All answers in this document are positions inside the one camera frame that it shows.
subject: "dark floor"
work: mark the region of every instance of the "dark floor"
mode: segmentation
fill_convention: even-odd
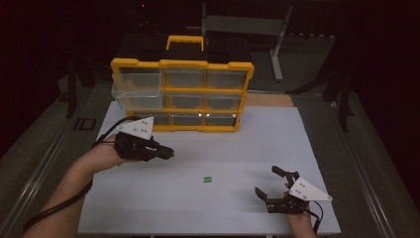
[[[273,80],[268,52],[253,52],[256,73],[249,90],[284,93],[314,79],[333,42],[286,38],[279,56],[283,82]],[[2,158],[0,236],[20,237],[24,221],[40,209],[72,161],[90,148],[112,100],[110,86],[98,82],[93,89],[79,88],[78,107],[69,119],[65,119],[66,104],[53,103]],[[342,234],[334,237],[418,237],[419,212],[358,97],[351,94],[354,115],[348,117],[349,133],[344,133],[335,103],[321,97],[324,86],[291,98],[335,198]],[[97,126],[92,131],[73,130],[77,118],[96,119]],[[48,158],[52,161],[43,163]],[[48,169],[45,176],[35,180],[39,185],[26,185],[39,164],[43,164],[40,170]],[[31,196],[24,199],[28,191]]]

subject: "table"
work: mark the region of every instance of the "table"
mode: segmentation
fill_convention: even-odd
[[[124,117],[112,102],[100,134]],[[283,214],[269,214],[255,186],[282,197],[285,178],[272,166],[299,171],[327,191],[295,107],[246,106],[236,133],[154,133],[172,147],[169,161],[128,163],[95,176],[79,233],[120,235],[285,235]],[[204,182],[212,177],[212,182]],[[331,202],[320,202],[319,234],[340,233]],[[316,205],[312,210],[320,214]]]

